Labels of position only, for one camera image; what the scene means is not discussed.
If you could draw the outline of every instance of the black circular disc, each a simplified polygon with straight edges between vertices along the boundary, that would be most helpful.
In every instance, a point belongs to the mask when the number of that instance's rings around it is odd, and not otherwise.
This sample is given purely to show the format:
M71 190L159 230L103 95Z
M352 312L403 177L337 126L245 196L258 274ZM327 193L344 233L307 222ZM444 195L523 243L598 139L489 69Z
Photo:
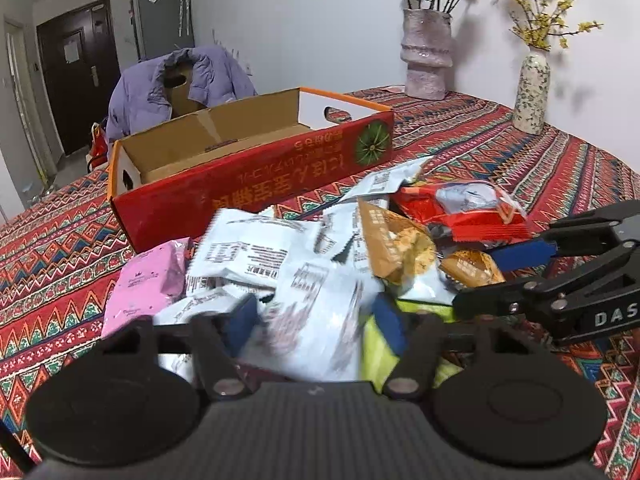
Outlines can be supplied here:
M511 466L588 458L602 436L602 396L547 356L494 354L449 378L433 395L444 436L466 452Z
M178 375L124 359L94 365L72 365L31 396L27 427L47 456L78 465L125 465L165 452L195 427L198 396Z

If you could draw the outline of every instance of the door handle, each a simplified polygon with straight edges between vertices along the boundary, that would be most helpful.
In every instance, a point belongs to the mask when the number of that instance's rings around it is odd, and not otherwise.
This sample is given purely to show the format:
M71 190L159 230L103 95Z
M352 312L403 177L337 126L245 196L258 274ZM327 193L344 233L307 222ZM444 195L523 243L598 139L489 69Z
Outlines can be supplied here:
M93 65L91 67L91 75L94 78L94 86L98 88L100 86L100 80L98 79L98 67Z

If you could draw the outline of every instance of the patterned tablecloth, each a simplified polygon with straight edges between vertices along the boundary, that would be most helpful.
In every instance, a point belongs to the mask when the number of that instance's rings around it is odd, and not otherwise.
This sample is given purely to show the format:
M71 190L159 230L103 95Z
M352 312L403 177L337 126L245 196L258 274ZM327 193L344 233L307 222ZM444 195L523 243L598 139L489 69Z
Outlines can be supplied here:
M614 156L551 126L540 136L524 134L496 103L457 93L441 102L380 89L355 95L395 109L395 162L434 155L431 175L500 184L539 230L549 220L640 196L640 177ZM277 214L313 212L359 177L281 203ZM33 456L25 401L98 339L117 271L133 256L106 201L106 181L95 171L0 228L0 411ZM639 355L630 335L573 346L559 358L607 399L609 421L594 464L613 479L640 478ZM0 479L17 476L2 454Z

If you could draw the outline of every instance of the white vase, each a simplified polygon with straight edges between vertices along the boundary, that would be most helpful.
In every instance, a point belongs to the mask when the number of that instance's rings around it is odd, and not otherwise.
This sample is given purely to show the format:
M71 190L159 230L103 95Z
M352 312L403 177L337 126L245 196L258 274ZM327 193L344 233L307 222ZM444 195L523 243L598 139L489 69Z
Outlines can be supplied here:
M403 61L407 63L405 93L441 101L447 89L445 70L451 59L451 16L429 9L404 10Z
M520 70L518 96L513 107L513 126L526 134L537 135L545 125L551 68L545 50L530 49Z

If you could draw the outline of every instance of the floor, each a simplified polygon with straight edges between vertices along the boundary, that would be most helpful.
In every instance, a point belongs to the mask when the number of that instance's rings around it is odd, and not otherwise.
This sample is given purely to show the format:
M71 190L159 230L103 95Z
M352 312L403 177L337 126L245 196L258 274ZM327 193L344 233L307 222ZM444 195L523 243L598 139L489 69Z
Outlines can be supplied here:
M58 163L58 174L54 181L59 189L86 175L86 155L89 148L83 148L69 156L64 156Z

